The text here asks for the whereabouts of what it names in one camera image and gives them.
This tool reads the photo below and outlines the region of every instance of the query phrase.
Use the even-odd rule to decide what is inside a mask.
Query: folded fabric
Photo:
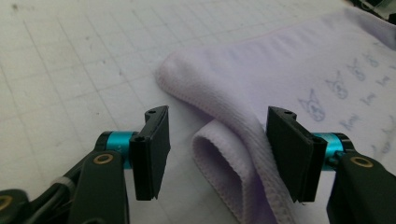
[[[395,174],[395,50],[395,26],[347,7],[247,41],[175,52],[157,82],[213,117],[193,137],[193,155],[241,223],[326,223],[334,172],[322,172],[314,203],[293,203],[265,135],[267,108],[295,112],[311,132],[345,133]]]

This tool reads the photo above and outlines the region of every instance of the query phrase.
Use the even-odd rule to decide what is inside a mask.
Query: white grid paper
[[[236,223],[191,158],[205,116],[162,92],[153,72],[174,50],[264,35],[343,3],[111,3],[0,3],[0,189],[25,189],[33,199],[101,132],[140,131],[146,110],[170,105],[172,150],[159,200],[137,202],[126,172],[132,223]]]

